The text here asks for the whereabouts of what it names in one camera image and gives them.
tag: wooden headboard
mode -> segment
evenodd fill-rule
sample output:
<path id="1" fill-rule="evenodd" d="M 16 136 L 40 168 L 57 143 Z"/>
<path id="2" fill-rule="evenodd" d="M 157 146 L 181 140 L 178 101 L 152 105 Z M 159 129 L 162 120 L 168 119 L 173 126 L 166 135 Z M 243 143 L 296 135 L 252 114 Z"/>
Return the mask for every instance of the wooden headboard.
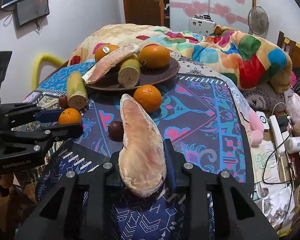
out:
<path id="1" fill-rule="evenodd" d="M 292 60 L 292 67 L 300 67 L 300 44 L 284 36 L 279 32 L 277 46 L 283 49 Z"/>

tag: white wall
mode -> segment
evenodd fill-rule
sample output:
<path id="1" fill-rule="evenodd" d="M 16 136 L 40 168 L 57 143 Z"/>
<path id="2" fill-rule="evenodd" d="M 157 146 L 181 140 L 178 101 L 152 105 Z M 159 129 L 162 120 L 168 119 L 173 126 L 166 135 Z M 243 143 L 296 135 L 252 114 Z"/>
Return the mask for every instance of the white wall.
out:
<path id="1" fill-rule="evenodd" d="M 90 34 L 108 24 L 121 23 L 119 0 L 49 0 L 50 14 L 38 35 L 33 23 L 15 30 L 13 21 L 3 26 L 9 13 L 0 10 L 0 50 L 12 50 L 12 58 L 0 96 L 3 103 L 22 102 L 31 92 L 36 55 L 50 53 L 67 61 Z M 41 80 L 54 70 L 45 66 Z"/>
<path id="2" fill-rule="evenodd" d="M 124 16 L 123 0 L 119 0 L 119 11 L 120 11 L 121 23 L 126 23 L 126 18 Z"/>
<path id="3" fill-rule="evenodd" d="M 266 39 L 277 44 L 279 31 L 300 43 L 300 8 L 295 0 L 257 0 L 268 14 L 269 30 Z"/>

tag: brown plate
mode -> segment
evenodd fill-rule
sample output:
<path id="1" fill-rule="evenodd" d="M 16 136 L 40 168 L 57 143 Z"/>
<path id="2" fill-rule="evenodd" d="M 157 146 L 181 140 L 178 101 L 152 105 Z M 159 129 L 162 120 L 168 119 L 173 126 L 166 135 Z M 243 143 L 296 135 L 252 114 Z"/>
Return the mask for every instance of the brown plate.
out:
<path id="1" fill-rule="evenodd" d="M 135 90 L 143 85 L 156 85 L 175 76 L 180 65 L 173 57 L 170 57 L 169 65 L 160 69 L 146 69 L 141 67 L 140 79 L 136 86 L 125 88 L 118 83 L 119 67 L 112 68 L 102 79 L 92 85 L 87 85 L 95 90 L 101 91 L 127 91 Z"/>

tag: power strip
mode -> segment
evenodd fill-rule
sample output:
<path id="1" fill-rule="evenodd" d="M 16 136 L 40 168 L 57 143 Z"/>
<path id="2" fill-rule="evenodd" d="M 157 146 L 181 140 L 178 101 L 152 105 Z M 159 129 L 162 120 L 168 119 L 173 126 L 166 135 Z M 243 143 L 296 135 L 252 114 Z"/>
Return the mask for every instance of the power strip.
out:
<path id="1" fill-rule="evenodd" d="M 279 124 L 277 121 L 277 118 L 275 117 L 275 115 L 271 115 L 270 118 L 270 124 L 272 127 L 272 135 L 274 137 L 274 145 L 277 148 L 277 154 L 279 156 L 279 158 L 283 157 L 285 152 L 286 152 L 286 148 L 284 147 L 283 143 L 283 137 L 279 128 Z"/>

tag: colorful blanket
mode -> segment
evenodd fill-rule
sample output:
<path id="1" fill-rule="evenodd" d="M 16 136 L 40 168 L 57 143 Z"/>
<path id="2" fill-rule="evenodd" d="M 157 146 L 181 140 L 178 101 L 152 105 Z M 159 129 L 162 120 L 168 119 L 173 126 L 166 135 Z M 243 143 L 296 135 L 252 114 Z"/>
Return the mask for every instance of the colorful blanket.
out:
<path id="1" fill-rule="evenodd" d="M 159 26 L 107 25 L 85 39 L 69 65 L 94 58 L 96 49 L 105 43 L 119 47 L 128 43 L 141 48 L 149 44 L 165 46 L 229 77 L 243 90 L 269 81 L 275 92 L 281 93 L 288 90 L 291 81 L 292 61 L 282 49 L 263 38 L 221 26 L 205 37 Z"/>

